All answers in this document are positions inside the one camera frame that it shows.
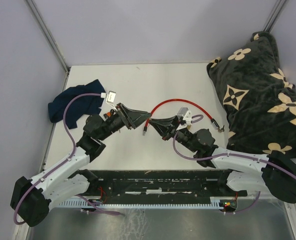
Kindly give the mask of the silver key bunch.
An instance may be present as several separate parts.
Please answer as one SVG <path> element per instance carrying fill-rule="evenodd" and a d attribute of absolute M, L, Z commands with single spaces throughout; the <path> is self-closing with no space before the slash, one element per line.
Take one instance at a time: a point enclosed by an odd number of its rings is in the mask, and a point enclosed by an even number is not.
<path fill-rule="evenodd" d="M 219 132 L 219 133 L 222 133 L 222 132 L 224 132 L 224 131 L 225 131 L 225 126 L 222 126 L 222 127 L 218 128 L 218 132 Z"/>

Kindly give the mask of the red cable lock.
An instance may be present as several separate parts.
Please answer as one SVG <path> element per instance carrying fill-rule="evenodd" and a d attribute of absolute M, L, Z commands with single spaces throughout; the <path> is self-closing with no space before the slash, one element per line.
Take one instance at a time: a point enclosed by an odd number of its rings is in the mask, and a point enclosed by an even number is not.
<path fill-rule="evenodd" d="M 151 110 L 151 116 L 154 116 L 155 113 L 160 113 L 161 110 L 165 110 L 166 113 L 169 113 L 170 110 L 173 110 L 174 107 L 191 107 L 193 110 L 197 110 L 197 113 L 203 114 L 208 120 L 213 124 L 216 124 L 215 129 L 219 129 L 218 122 L 213 118 L 213 116 L 205 110 L 204 107 L 201 107 L 199 104 L 182 98 L 171 98 L 168 100 L 164 100 L 158 103 L 155 107 Z"/>

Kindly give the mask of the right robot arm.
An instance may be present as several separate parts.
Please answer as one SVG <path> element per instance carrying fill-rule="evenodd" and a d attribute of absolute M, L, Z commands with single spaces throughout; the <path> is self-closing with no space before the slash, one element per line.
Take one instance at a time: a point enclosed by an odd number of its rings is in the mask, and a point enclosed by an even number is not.
<path fill-rule="evenodd" d="M 200 121 L 203 115 L 190 118 L 174 116 L 151 118 L 148 123 L 163 140 L 172 140 L 180 157 L 197 162 L 204 168 L 223 170 L 217 190 L 228 196 L 233 191 L 269 192 L 287 203 L 296 203 L 296 164 L 277 151 L 251 154 L 219 147 L 208 129 L 195 133 L 188 127 Z"/>

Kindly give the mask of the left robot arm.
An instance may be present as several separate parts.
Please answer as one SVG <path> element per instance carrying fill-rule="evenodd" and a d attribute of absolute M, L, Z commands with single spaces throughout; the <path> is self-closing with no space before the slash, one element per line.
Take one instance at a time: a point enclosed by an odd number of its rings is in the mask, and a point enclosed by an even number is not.
<path fill-rule="evenodd" d="M 10 201 L 14 223 L 36 226 L 72 196 L 95 194 L 96 176 L 83 167 L 101 155 L 106 147 L 103 140 L 123 127 L 129 130 L 139 127 L 150 116 L 149 112 L 129 109 L 121 103 L 107 118 L 90 115 L 81 139 L 73 143 L 73 149 L 63 159 L 31 178 L 22 176 L 15 182 Z"/>

